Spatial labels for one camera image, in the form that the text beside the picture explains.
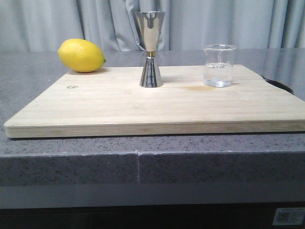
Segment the clear glass beaker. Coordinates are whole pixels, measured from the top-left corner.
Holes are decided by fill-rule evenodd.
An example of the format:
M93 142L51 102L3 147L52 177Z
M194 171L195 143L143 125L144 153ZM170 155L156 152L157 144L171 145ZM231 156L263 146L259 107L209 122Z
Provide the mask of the clear glass beaker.
M203 81L207 86L228 87L232 84L236 47L229 44L211 44L204 48L206 62Z

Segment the steel double jigger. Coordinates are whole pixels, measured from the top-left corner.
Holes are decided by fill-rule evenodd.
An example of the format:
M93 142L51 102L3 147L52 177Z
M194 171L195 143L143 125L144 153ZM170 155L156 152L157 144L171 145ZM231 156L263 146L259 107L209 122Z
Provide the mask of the steel double jigger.
M146 59L140 80L141 87L156 88L163 85L155 57L164 16L165 13L162 11L136 12L140 35L146 50Z

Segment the wooden cutting board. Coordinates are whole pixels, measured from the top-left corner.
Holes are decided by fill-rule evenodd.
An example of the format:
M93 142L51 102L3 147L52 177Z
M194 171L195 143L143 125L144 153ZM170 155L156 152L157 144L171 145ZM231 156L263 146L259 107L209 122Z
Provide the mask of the wooden cutting board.
M68 71L5 122L9 138L298 132L305 103L242 65L209 87L202 66L162 66L163 85L139 85L141 67Z

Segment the yellow lemon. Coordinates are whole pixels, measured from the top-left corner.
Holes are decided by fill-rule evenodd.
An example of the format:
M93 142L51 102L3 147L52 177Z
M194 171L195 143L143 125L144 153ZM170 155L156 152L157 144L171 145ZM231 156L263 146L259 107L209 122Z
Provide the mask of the yellow lemon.
M101 48L84 39L65 40L57 53L64 65L80 73L95 71L106 63Z

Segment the grey curtain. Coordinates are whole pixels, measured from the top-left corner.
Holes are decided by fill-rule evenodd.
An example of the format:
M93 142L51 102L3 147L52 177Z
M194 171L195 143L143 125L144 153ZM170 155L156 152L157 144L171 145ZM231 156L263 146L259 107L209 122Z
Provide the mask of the grey curtain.
M303 48L302 0L3 0L2 52L56 51L81 38L104 51L139 51L158 29L159 50Z

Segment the white QR label sticker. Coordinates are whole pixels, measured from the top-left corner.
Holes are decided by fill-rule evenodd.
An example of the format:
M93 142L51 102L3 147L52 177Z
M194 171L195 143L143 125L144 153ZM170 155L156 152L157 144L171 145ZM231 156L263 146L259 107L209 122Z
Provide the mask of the white QR label sticker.
M274 215L274 226L302 225L305 219L305 208L277 208Z

